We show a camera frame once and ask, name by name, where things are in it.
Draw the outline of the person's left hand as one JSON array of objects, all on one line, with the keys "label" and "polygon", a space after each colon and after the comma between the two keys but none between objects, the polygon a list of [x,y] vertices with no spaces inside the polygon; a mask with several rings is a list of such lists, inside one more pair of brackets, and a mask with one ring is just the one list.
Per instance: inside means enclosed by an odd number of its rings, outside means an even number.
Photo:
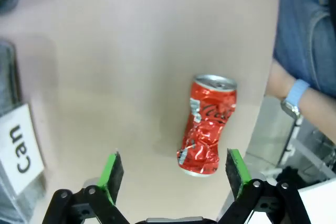
[{"label": "person's left hand", "polygon": [[266,85],[265,95],[282,101],[291,90],[296,79],[290,75],[278,61],[273,60]]}]

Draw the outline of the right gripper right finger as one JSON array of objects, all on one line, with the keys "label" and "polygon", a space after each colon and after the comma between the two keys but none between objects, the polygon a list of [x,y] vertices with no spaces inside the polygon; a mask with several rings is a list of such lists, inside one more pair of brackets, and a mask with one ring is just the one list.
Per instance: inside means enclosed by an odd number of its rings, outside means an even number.
[{"label": "right gripper right finger", "polygon": [[239,150],[227,150],[225,171],[234,201],[218,223],[245,223],[255,212],[264,212],[271,223],[311,222],[296,186],[252,178]]}]

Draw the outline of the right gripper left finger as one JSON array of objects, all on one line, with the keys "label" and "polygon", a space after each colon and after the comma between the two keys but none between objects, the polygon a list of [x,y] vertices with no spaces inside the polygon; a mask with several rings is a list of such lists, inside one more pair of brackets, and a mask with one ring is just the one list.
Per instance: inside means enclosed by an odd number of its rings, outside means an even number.
[{"label": "right gripper left finger", "polygon": [[91,218],[99,223],[128,223],[116,207],[123,174],[119,152],[111,154],[96,184],[77,193],[68,189],[54,192],[43,223],[84,223]]}]

